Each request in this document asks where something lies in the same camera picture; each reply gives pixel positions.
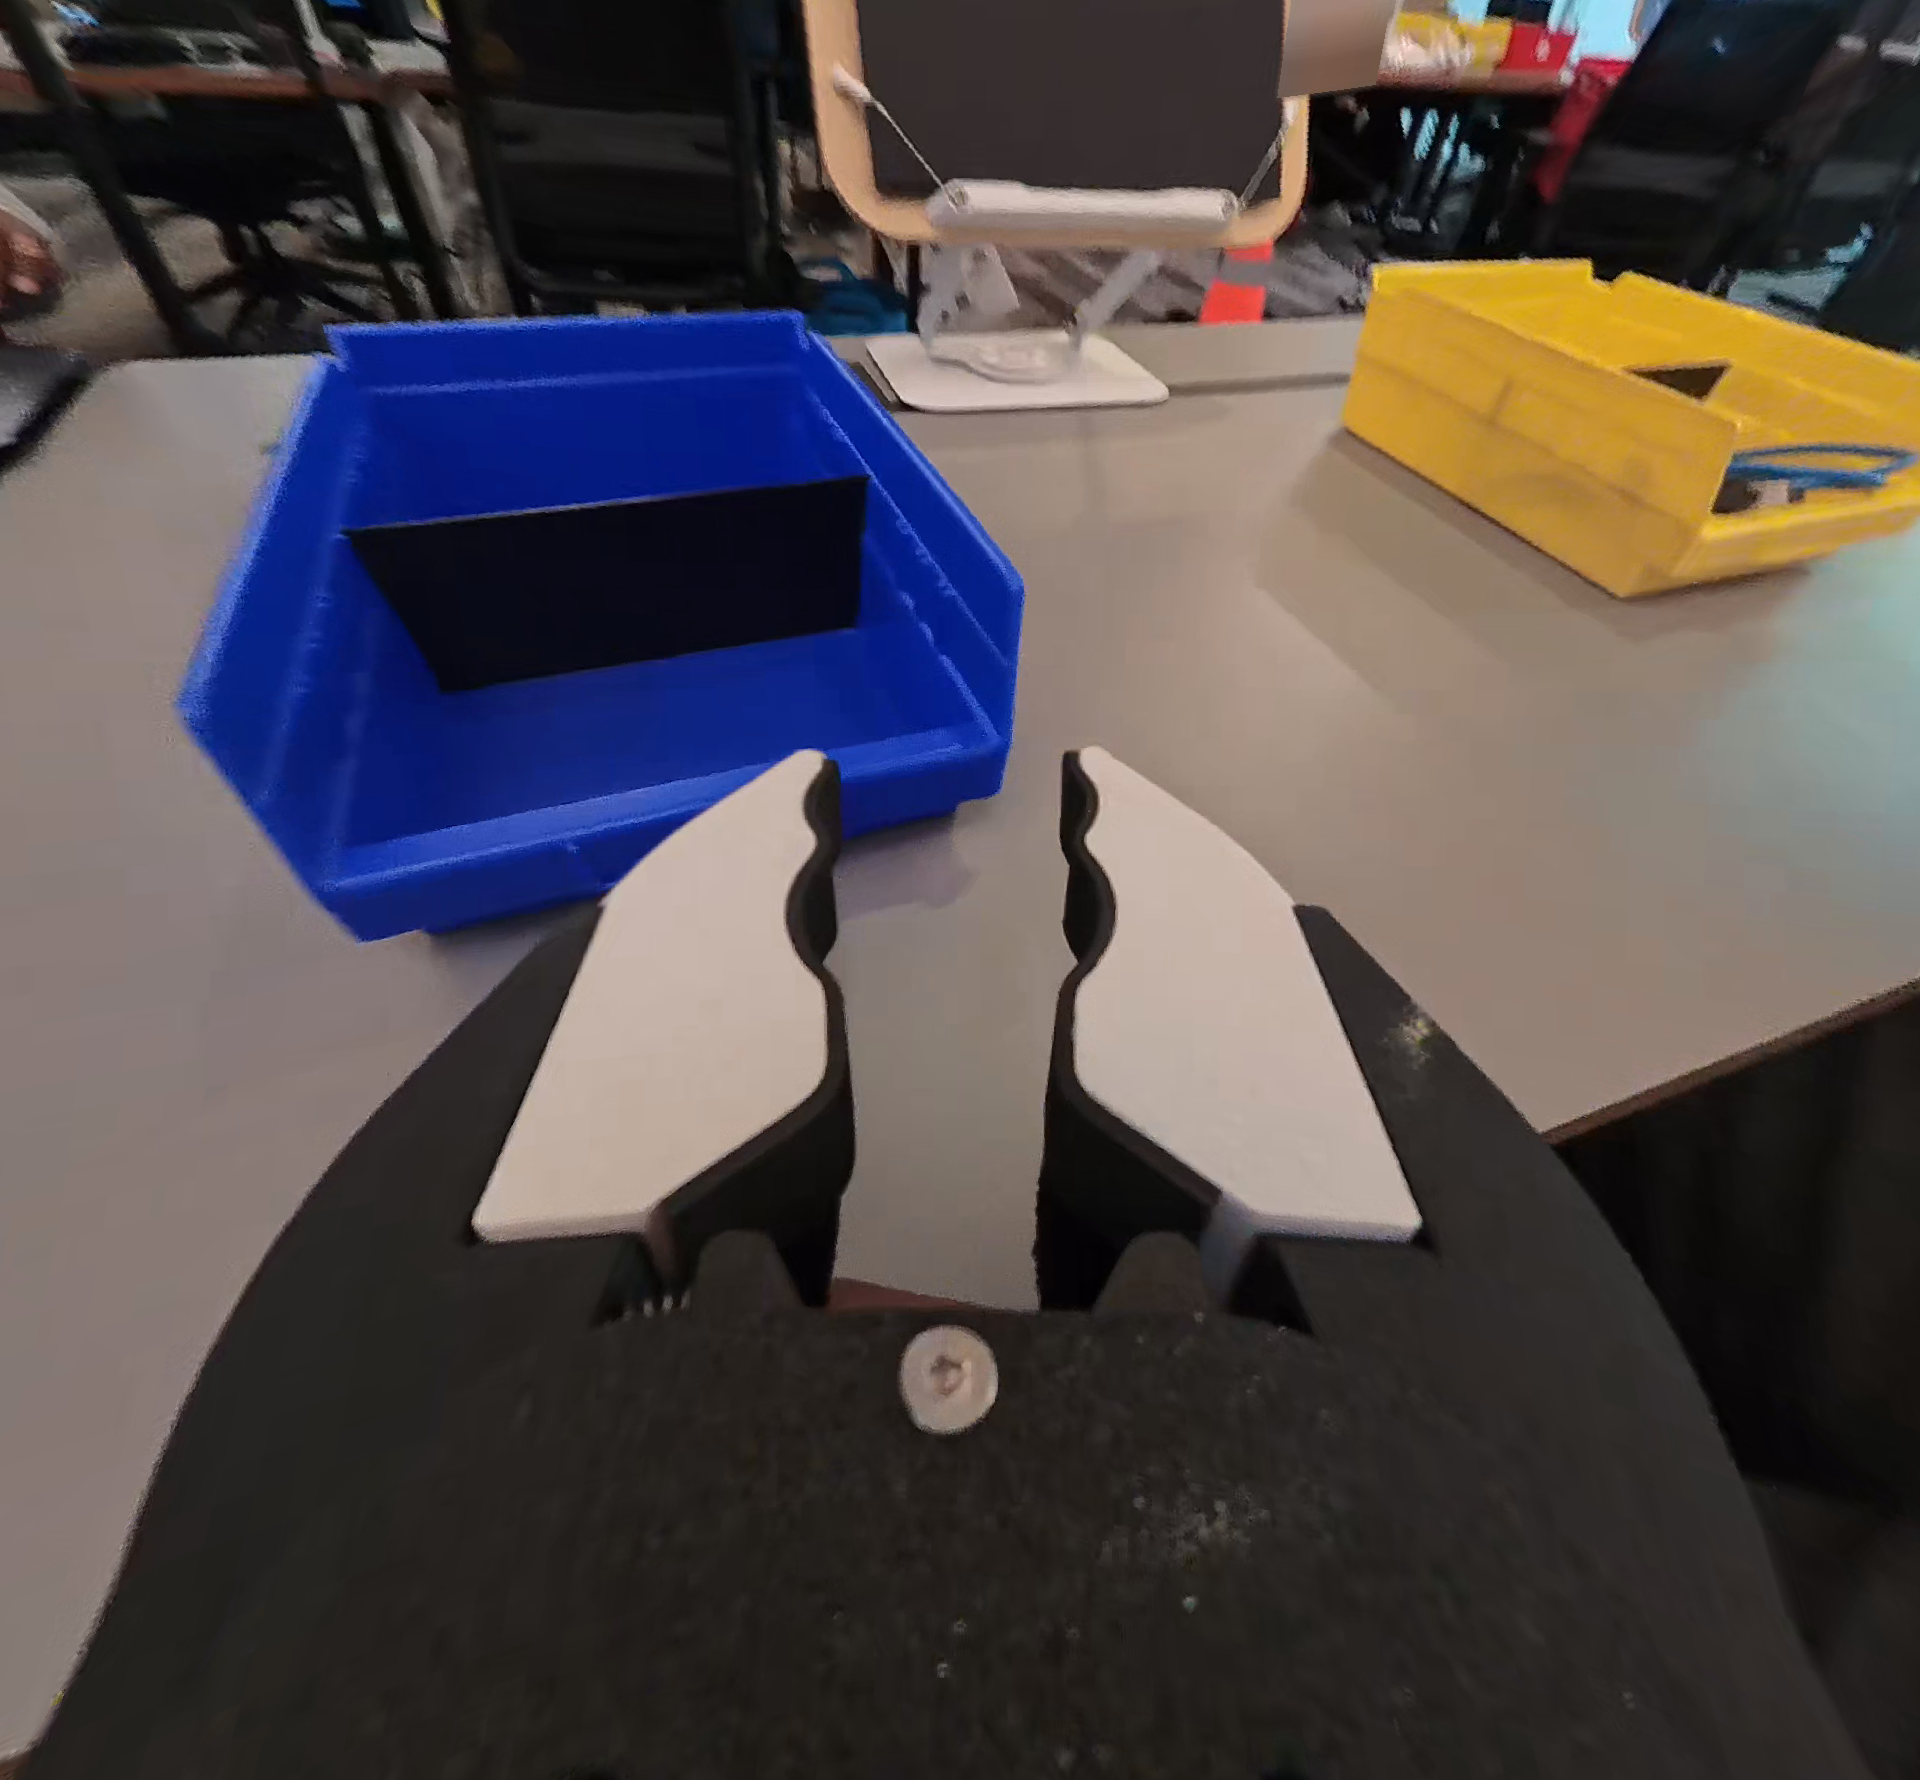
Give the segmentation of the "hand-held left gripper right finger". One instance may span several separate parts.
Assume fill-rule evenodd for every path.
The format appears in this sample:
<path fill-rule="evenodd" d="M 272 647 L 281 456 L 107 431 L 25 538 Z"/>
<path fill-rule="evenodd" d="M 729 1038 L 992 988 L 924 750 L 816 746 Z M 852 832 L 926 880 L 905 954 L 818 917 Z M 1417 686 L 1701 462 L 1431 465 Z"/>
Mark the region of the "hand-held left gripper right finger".
<path fill-rule="evenodd" d="M 1061 760 L 1070 965 L 1045 1075 L 1035 1278 L 1088 1312 L 1141 1237 L 1207 1299 L 1292 1312 L 1275 1237 L 1410 1246 L 1422 1212 L 1285 883 L 1106 746 Z"/>

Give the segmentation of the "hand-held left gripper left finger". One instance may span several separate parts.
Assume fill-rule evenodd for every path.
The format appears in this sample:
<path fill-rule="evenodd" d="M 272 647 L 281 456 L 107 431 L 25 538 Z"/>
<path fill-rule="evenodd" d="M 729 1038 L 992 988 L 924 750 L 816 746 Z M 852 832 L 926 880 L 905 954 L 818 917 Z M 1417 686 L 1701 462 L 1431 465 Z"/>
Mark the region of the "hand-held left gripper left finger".
<path fill-rule="evenodd" d="M 713 1237 L 772 1237 L 825 1301 L 853 1180 L 853 1059 L 827 972 L 841 778 L 779 759 L 683 821 L 599 904 L 471 1230 L 633 1237 L 692 1283 Z"/>

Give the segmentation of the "blue plastic bin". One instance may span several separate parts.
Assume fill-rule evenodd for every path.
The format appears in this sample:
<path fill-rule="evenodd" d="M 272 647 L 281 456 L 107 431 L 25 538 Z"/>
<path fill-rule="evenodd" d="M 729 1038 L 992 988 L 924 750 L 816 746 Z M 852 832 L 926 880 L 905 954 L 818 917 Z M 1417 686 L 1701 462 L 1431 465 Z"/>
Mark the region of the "blue plastic bin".
<path fill-rule="evenodd" d="M 1019 570 L 796 312 L 334 327 L 181 679 L 181 725 L 363 940 L 604 892 L 805 748 L 844 828 L 997 794 Z M 414 519 L 864 471 L 850 629 L 446 693 L 347 543 Z"/>

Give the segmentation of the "yellow plastic bin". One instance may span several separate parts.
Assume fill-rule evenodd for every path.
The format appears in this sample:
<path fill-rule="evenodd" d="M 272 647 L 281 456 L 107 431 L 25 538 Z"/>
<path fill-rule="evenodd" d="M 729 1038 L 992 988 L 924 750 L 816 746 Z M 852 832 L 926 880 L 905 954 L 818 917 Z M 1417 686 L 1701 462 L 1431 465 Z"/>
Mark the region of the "yellow plastic bin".
<path fill-rule="evenodd" d="M 1632 366 L 1730 360 L 1705 403 Z M 1815 563 L 1918 511 L 1918 364 L 1582 259 L 1388 263 L 1346 431 L 1611 597 Z"/>

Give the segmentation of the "blue storage box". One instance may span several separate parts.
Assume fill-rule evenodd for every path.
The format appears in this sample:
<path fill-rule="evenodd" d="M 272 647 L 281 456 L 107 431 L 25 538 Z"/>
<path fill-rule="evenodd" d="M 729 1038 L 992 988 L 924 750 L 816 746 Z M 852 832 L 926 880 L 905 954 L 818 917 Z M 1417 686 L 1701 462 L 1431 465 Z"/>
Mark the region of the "blue storage box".
<path fill-rule="evenodd" d="M 908 302 L 887 279 L 862 275 L 850 263 L 823 259 L 805 266 L 805 323 L 837 337 L 901 334 L 912 321 Z"/>

